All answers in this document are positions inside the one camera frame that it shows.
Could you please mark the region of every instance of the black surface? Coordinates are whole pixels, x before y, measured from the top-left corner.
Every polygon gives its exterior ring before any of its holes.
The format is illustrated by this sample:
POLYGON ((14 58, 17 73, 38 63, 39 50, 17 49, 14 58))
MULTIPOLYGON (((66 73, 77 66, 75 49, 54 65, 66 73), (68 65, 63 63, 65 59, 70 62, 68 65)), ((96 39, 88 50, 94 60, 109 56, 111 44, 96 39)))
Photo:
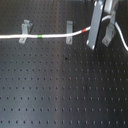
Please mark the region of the black surface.
MULTIPOLYGON (((0 33, 21 33, 24 19, 32 34, 65 33, 91 23, 93 3, 47 0, 1 0, 0 33)), ((117 21, 128 41, 126 3, 119 4, 117 21)), ((118 33, 111 45, 102 44, 101 25, 94 51, 88 33, 66 39, 0 40, 1 128, 127 128, 128 52, 118 33)))

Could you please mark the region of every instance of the cable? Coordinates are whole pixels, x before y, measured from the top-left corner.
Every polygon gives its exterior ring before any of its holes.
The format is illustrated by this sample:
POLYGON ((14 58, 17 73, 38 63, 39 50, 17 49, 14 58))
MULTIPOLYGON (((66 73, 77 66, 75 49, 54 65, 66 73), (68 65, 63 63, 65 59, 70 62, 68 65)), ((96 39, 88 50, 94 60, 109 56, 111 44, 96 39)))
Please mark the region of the cable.
POLYGON ((117 22, 115 22, 115 26, 116 26, 116 28, 117 28, 119 34, 120 34, 120 37, 121 37, 121 40, 122 40, 122 42, 123 42, 123 45, 124 45, 125 49, 128 51, 128 46, 126 45, 126 42, 125 42, 125 40, 124 40, 124 37, 123 37, 122 31, 121 31, 121 28, 119 27, 119 25, 118 25, 117 22))
MULTIPOLYGON (((110 15, 108 16, 105 16, 102 21, 105 21, 107 19, 110 19, 110 15)), ((20 34, 20 35, 0 35, 0 39, 12 39, 12 38, 61 38, 61 37, 69 37, 69 36, 76 36, 76 35, 79 35, 81 33, 84 33, 84 32, 87 32, 90 30, 90 26, 83 29, 83 30, 80 30, 80 31, 77 31, 77 32, 74 32, 74 33, 69 33, 69 34, 49 34, 49 35, 29 35, 29 34, 20 34)))

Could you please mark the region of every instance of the metal mount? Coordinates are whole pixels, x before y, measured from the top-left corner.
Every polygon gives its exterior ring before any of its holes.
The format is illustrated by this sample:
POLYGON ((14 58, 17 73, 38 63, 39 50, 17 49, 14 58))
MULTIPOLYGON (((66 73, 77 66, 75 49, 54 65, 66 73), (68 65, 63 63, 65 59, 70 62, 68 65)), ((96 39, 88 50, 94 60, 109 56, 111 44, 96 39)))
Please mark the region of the metal mount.
MULTIPOLYGON (((24 20, 24 23, 21 25, 22 34, 29 34, 32 29, 33 24, 29 20, 24 20)), ((27 38, 20 38, 19 43, 25 44, 27 38)))
MULTIPOLYGON (((72 21, 67 21, 67 33, 72 33, 73 32, 73 22, 72 21)), ((66 38, 66 44, 72 45, 73 37, 69 36, 66 38)))
POLYGON ((102 40, 102 43, 108 47, 108 45, 111 43, 115 34, 116 34, 115 26, 109 23, 106 29, 106 35, 104 39, 102 40))
POLYGON ((118 8, 119 0, 108 0, 106 1, 105 11, 111 14, 110 23, 106 28, 106 35, 102 40, 102 43, 108 47, 111 43, 113 37, 116 34, 115 30, 115 20, 116 20, 116 11, 118 8))
POLYGON ((101 17, 104 7, 104 1, 99 0, 95 2, 94 12, 92 16, 91 29, 89 32, 89 37, 87 40, 87 45, 94 50, 96 45, 96 40, 99 32, 99 27, 101 23, 101 17))

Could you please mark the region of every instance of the screw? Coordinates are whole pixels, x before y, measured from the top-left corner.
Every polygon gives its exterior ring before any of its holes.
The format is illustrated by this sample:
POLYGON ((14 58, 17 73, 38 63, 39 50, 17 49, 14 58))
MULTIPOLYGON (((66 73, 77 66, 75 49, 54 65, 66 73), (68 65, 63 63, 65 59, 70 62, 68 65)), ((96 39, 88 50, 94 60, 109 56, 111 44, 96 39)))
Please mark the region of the screw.
POLYGON ((22 38, 21 41, 24 41, 24 38, 22 38))
POLYGON ((71 38, 68 39, 68 42, 71 42, 71 38))

